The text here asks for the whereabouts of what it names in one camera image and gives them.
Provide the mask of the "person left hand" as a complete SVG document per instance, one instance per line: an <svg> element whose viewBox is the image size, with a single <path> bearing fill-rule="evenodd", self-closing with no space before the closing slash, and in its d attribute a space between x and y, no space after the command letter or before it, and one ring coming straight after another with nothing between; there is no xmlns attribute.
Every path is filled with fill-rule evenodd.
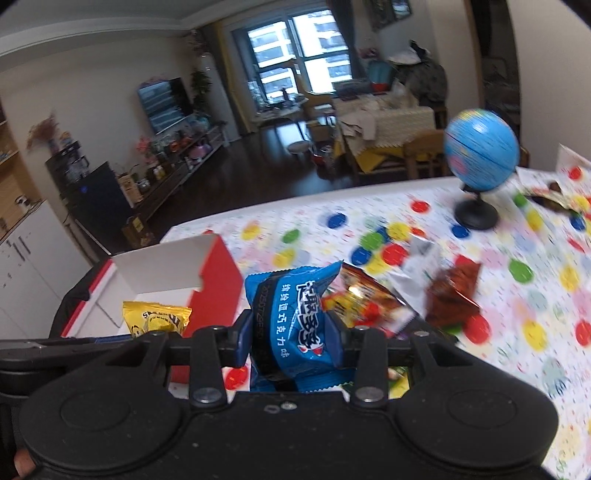
<svg viewBox="0 0 591 480"><path fill-rule="evenodd" d="M25 448L19 449L14 456L14 468L16 470L15 480L23 480L32 474L37 466L29 451Z"/></svg>

